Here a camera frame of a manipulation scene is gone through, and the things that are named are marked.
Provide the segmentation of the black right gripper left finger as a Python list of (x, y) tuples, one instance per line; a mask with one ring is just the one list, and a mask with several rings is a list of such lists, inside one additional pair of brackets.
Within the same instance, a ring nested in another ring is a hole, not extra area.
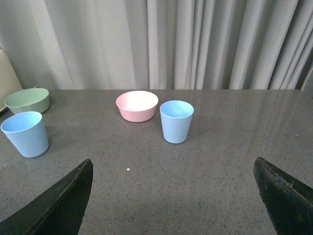
[(25, 207), (0, 223), (2, 235), (76, 235), (85, 215), (93, 164), (84, 160)]

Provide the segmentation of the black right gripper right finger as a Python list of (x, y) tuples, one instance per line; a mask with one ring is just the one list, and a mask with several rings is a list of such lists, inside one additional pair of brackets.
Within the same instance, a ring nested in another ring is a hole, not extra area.
[(311, 235), (313, 189), (260, 157), (253, 174), (276, 233)]

